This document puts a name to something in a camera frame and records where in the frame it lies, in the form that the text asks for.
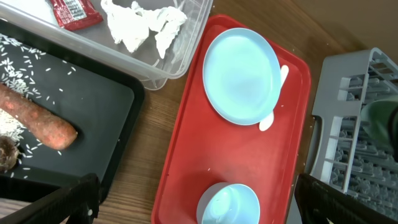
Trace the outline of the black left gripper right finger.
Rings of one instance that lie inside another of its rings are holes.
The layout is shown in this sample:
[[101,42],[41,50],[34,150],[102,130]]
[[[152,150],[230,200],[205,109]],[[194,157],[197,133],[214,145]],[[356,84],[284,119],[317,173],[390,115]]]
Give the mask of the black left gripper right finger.
[[303,224],[397,224],[308,174],[300,174],[294,196]]

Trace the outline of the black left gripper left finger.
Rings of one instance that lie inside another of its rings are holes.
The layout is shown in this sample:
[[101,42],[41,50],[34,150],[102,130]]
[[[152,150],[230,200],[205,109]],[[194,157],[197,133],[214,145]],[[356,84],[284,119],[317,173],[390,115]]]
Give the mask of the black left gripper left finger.
[[1,223],[93,223],[100,208],[100,182],[96,174],[88,174],[58,188],[2,176],[1,198],[30,202]]

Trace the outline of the orange carrot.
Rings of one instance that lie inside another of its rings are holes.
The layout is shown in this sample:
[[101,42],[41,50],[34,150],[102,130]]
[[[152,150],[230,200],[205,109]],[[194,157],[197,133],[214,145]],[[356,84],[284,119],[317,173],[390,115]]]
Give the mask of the orange carrot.
[[78,136],[77,130],[64,119],[1,85],[1,109],[17,119],[41,143],[55,149],[66,149]]

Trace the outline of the brown mushroom scrap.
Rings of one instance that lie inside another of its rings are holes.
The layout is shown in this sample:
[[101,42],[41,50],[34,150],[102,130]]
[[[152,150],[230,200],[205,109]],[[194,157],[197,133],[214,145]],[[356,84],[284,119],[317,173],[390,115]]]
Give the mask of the brown mushroom scrap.
[[16,143],[7,136],[1,136],[1,173],[12,169],[18,159],[19,150]]

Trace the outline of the light blue bowl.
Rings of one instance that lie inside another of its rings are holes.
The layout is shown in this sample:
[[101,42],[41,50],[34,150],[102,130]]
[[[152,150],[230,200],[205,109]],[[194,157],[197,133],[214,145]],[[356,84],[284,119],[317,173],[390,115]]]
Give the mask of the light blue bowl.
[[260,214],[259,199],[252,188],[220,182],[203,193],[196,218],[198,224],[258,224]]

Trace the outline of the mint green bowl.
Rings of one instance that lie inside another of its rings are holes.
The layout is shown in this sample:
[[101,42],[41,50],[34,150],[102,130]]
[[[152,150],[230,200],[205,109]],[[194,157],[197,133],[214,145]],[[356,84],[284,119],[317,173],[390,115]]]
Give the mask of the mint green bowl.
[[360,113],[363,129],[368,136],[393,150],[397,162],[397,95],[373,101]]

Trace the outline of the white plastic spoon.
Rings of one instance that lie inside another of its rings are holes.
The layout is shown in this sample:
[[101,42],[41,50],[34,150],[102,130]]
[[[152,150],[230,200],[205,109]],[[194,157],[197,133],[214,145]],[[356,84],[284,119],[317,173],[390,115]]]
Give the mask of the white plastic spoon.
[[[289,67],[287,65],[281,66],[280,68],[281,86],[284,85],[288,74],[289,74]],[[259,123],[259,130],[260,131],[268,130],[272,126],[273,122],[274,122],[274,114],[270,113]]]

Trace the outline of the light blue plate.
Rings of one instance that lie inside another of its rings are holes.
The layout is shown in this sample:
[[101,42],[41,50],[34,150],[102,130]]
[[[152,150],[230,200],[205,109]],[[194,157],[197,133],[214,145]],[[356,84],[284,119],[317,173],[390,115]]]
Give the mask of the light blue plate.
[[232,28],[217,35],[206,51],[202,74],[208,101],[231,123],[257,124],[279,100],[279,60],[271,43],[251,29]]

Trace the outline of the white tissue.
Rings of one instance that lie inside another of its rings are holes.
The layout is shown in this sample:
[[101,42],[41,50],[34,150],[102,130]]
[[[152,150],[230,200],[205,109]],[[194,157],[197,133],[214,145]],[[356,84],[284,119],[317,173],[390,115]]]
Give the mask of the white tissue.
[[155,32],[156,49],[160,58],[178,35],[187,16],[179,8],[169,6],[156,10],[146,10],[133,1],[130,7],[114,4],[112,0],[102,0],[101,7],[107,15],[107,24],[115,44],[121,42],[128,52],[134,53]]

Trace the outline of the red snack wrapper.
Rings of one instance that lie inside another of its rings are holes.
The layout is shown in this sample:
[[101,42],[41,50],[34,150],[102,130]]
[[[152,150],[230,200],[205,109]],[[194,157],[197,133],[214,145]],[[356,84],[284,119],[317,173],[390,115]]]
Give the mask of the red snack wrapper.
[[69,31],[86,29],[103,21],[90,0],[48,0],[56,21]]

